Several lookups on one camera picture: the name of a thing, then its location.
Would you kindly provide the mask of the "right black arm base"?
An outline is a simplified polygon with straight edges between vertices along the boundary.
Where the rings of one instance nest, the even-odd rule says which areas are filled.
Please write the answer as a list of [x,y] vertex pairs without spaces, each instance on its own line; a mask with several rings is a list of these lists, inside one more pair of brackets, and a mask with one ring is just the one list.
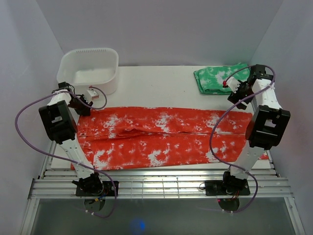
[[225,171],[222,180],[207,180],[200,184],[200,189],[205,190],[207,196],[248,196],[250,189],[247,179],[238,179]]

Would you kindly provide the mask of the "red tie-dye trousers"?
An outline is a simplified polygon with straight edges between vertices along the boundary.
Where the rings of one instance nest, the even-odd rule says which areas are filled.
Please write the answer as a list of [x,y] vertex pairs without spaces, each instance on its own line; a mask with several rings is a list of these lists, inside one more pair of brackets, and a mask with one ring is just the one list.
[[251,113],[111,107],[78,119],[78,142],[99,170],[234,162]]

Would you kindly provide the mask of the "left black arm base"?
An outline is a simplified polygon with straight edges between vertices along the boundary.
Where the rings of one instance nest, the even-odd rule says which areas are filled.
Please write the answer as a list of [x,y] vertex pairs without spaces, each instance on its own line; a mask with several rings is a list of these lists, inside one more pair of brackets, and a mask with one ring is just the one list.
[[96,187],[89,188],[85,191],[83,191],[80,187],[77,186],[75,195],[81,196],[81,197],[100,197],[100,196],[111,196],[114,197],[114,187],[116,190],[116,195],[118,195],[118,189],[119,189],[119,182],[113,181],[114,184],[111,181],[102,181],[102,186],[97,185]]

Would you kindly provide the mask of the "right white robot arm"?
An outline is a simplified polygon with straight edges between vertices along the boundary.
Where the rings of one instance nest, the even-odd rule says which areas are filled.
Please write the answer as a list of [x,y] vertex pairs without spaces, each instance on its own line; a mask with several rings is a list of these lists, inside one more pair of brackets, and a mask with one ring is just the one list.
[[251,66],[246,81],[230,77],[223,86],[231,89],[228,101],[238,109],[246,109],[251,102],[256,105],[246,128],[246,143],[221,181],[224,193],[248,195],[248,172],[259,157],[280,143],[291,114],[279,104],[274,89],[274,74],[267,74],[265,65]]

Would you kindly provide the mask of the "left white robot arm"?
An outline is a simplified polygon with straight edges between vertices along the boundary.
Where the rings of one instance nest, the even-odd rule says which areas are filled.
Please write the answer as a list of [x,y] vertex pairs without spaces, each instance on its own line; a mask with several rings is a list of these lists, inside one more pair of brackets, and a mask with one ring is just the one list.
[[52,92],[51,101],[39,108],[45,131],[50,140],[56,142],[70,160],[74,160],[74,169],[79,178],[73,183],[84,193],[100,195],[104,184],[99,174],[93,170],[92,164],[85,156],[78,142],[78,126],[70,109],[83,117],[91,115],[92,99],[98,97],[94,90],[87,90],[85,94],[75,95],[75,88],[67,82],[58,84],[58,89]]

